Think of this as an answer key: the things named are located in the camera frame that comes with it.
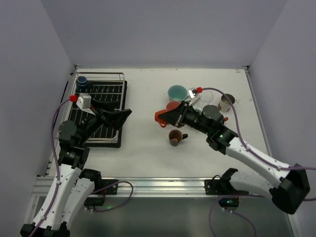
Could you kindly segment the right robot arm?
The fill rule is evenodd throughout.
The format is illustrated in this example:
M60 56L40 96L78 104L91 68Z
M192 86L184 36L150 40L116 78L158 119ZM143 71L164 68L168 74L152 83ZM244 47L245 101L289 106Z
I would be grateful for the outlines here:
M276 207L294 214L310 192L306 168L278 161L243 142L241 136L224 125L224 117L214 105L207 105L201 113L181 102L175 109L162 110L155 120L166 127L189 126L206 134L208 145L215 151L230 156L256 172L253 181L238 178L234 172L229 183L233 189L248 191L271 198Z

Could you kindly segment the large green mug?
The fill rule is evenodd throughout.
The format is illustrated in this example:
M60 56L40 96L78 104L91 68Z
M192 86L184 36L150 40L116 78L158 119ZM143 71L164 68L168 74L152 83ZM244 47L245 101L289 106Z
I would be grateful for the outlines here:
M173 85L168 89L168 98L170 101L184 101L188 99L188 91L181 85Z

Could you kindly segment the blue cup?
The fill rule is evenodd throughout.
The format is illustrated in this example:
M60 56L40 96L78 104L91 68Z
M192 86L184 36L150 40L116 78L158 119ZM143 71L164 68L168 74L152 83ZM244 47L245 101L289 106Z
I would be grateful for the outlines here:
M76 92L86 93L91 86L91 82L84 76L79 76L76 79Z

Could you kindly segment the small orange cup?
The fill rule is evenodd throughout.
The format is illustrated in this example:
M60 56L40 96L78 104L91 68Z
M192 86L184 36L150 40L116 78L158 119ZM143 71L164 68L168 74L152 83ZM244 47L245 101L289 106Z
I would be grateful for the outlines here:
M159 118L159 116L161 114L165 114L167 112L169 112L170 110L168 109L164 109L164 110L160 110L158 112L155 113L155 121L162 127L162 128L166 128L168 125L170 125L170 123L168 123L167 121L164 121L163 119Z

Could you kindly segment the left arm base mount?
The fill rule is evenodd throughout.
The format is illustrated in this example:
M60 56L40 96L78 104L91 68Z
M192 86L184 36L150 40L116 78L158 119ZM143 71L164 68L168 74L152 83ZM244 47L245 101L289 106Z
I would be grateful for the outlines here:
M84 207L87 209L96 210L105 204L106 196L117 194L118 179L101 179L100 184L95 188L91 195L84 202Z

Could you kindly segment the black cup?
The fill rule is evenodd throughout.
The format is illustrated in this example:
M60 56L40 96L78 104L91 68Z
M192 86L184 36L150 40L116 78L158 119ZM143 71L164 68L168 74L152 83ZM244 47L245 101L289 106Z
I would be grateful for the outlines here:
M184 134L178 129L170 131L168 135L169 143L171 146L178 146L178 144L186 138L188 138L188 134Z

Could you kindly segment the pink plastic cup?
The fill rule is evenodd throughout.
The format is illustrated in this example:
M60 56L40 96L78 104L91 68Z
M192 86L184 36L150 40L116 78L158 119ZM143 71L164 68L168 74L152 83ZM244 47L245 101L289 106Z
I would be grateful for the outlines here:
M179 102L179 101L170 101L170 102L166 105L166 109L167 109L168 111L174 110L174 109L176 109L180 104L181 104L181 102Z

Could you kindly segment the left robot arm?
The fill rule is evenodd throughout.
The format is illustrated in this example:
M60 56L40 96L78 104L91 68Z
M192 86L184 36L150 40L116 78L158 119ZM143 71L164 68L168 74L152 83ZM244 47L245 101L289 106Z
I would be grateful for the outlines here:
M102 125L120 130L132 113L130 109L117 111L118 101L99 102L85 93L71 95L65 102L75 103L89 116L80 123L66 120L60 124L60 152L53 149L56 174L32 223L23 225L23 237L70 236L70 227L88 196L104 190L101 173L84 168L90 151L86 141Z

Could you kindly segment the clear glass tumbler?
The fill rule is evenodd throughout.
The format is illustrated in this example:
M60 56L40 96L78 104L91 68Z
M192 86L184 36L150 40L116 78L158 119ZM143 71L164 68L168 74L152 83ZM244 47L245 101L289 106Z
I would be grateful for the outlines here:
M211 90L204 90L198 96L200 99L198 102L195 103L193 108L199 113L201 113L205 106L211 105L214 95Z

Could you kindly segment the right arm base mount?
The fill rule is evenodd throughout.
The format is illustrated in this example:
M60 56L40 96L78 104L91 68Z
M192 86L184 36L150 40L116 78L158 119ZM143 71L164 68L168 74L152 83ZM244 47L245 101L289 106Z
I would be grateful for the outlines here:
M204 189L206 195L232 196L241 194L241 191L235 189L230 183L233 174L238 172L235 168L229 168L223 175L215 175L211 179L204 180ZM235 211L239 207L239 197L224 197L218 200L218 204L224 210Z

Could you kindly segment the metal tin cup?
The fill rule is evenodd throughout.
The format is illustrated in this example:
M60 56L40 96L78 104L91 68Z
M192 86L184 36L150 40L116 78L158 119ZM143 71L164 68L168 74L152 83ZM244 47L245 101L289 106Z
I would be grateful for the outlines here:
M230 110L230 108L232 107L230 102L232 104L235 103L235 98L234 96L230 95L230 94L225 94L225 95L222 95L221 96L221 99L219 101L219 104L218 104L218 109L219 111L222 111L222 112L228 112Z

